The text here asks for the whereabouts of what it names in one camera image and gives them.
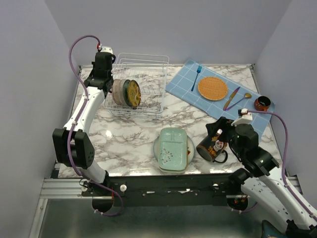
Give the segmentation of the blue floral ceramic plate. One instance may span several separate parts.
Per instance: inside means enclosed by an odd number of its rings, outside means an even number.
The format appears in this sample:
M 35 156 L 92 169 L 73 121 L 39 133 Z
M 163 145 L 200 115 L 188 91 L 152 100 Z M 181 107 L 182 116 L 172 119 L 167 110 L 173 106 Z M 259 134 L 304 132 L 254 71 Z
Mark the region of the blue floral ceramic plate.
M 126 79 L 124 80 L 123 86 L 122 86 L 122 90 L 123 90 L 123 97 L 124 97 L 124 102 L 126 103 L 127 106 L 132 106 L 132 104 L 129 101 L 129 97 L 128 97 L 128 85 L 129 85 L 130 80 Z

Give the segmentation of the yellow patterned round plate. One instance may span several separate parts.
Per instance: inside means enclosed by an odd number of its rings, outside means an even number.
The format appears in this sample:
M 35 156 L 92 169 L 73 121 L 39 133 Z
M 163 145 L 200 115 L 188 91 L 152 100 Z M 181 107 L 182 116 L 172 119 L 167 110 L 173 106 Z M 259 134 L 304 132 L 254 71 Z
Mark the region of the yellow patterned round plate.
M 138 83 L 131 80 L 128 84 L 128 99 L 132 107 L 138 107 L 141 102 L 141 91 Z

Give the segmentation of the white wire dish rack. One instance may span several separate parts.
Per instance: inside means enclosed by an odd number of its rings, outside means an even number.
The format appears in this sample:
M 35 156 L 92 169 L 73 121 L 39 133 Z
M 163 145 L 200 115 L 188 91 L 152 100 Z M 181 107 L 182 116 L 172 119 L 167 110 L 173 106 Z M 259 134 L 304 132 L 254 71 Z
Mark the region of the white wire dish rack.
M 159 119 L 163 111 L 169 57 L 147 54 L 120 53 L 115 61 L 113 78 L 135 80 L 141 91 L 138 107 L 119 106 L 112 97 L 112 90 L 104 107 L 114 116 L 137 119 Z

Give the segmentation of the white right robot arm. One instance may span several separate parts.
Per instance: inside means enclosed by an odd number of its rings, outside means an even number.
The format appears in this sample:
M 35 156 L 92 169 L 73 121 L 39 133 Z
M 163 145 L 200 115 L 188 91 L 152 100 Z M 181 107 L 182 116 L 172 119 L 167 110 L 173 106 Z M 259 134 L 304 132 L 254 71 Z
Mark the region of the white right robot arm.
M 230 176 L 231 193 L 243 192 L 276 215 L 286 225 L 288 238 L 317 236 L 316 208 L 289 181 L 274 157 L 259 146 L 259 135 L 250 124 L 220 117 L 206 128 L 212 136 L 219 132 L 219 140 L 228 143 L 244 166 Z

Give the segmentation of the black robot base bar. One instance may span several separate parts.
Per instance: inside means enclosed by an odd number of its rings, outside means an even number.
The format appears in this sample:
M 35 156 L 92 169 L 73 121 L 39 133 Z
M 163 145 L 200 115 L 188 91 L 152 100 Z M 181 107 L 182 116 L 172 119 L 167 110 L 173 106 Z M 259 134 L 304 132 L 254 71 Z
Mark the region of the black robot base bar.
M 84 185 L 84 197 L 125 207 L 245 205 L 248 199 L 231 174 L 108 177 L 110 190 L 88 182 Z

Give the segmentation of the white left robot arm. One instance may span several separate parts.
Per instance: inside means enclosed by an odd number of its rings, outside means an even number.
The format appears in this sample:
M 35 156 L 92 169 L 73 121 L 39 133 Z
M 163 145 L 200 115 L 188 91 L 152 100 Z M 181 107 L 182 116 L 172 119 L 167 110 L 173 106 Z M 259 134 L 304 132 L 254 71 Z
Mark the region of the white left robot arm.
M 71 119 L 63 128 L 53 131 L 53 144 L 57 161 L 68 167 L 75 166 L 80 176 L 94 180 L 93 191 L 99 196 L 109 192 L 108 173 L 94 160 L 95 149 L 88 133 L 101 103 L 113 85 L 112 48 L 102 47 L 92 62 L 93 69 L 84 81 L 84 92 Z

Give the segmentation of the clear textured glass plate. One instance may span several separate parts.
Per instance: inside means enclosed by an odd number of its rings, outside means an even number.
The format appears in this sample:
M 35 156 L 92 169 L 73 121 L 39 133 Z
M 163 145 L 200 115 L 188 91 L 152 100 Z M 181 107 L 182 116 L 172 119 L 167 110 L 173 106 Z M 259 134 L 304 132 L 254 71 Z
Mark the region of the clear textured glass plate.
M 119 85 L 119 99 L 120 99 L 120 102 L 121 102 L 122 106 L 126 106 L 125 99 L 124 99 L 124 92 L 123 92 L 124 82 L 125 82 L 125 80 L 122 79 L 120 81 L 120 85 Z

